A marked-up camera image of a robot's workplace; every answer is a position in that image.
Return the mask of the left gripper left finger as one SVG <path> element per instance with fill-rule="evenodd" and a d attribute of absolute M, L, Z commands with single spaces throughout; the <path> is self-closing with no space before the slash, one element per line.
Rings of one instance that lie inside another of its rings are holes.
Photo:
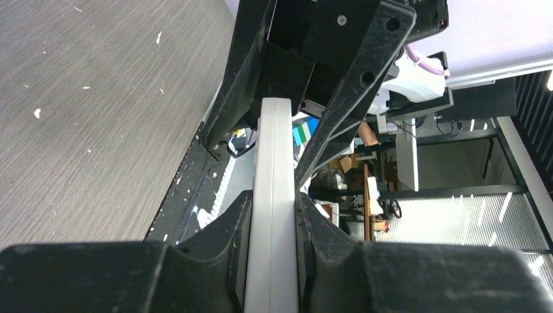
<path fill-rule="evenodd" d="M 2 312 L 242 312 L 253 193 L 180 244 L 16 245 L 1 253 Z"/>

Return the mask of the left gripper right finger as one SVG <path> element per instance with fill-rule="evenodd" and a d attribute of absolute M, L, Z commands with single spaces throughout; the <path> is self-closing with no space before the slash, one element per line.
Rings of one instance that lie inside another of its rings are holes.
<path fill-rule="evenodd" d="M 551 312 L 521 253 L 356 241 L 295 195 L 301 312 Z"/>

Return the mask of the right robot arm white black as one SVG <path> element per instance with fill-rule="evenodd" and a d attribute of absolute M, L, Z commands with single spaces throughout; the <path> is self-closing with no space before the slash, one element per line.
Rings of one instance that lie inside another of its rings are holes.
<path fill-rule="evenodd" d="M 321 108 L 297 185 L 342 154 L 363 121 L 397 136 L 398 174 L 419 188 L 415 119 L 453 105 L 444 56 L 410 43 L 443 31 L 445 1 L 241 1 L 220 91 L 200 136 L 213 157 L 226 135 L 255 127 L 263 102 Z"/>

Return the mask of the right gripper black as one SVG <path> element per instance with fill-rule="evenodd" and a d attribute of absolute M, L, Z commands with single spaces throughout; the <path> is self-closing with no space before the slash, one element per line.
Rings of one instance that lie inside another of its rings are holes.
<path fill-rule="evenodd" d="M 214 151 L 249 111 L 259 80 L 260 98 L 325 106 L 295 169 L 304 185 L 348 149 L 367 111 L 409 119 L 449 102 L 446 68 L 410 48 L 448 19 L 445 1 L 240 1 L 203 146 Z"/>

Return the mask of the white remote with dark buttons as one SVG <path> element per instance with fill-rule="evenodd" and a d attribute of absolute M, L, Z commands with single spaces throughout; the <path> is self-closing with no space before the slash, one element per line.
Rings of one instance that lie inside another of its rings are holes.
<path fill-rule="evenodd" d="M 298 312 L 291 101 L 264 98 L 258 120 L 245 312 Z"/>

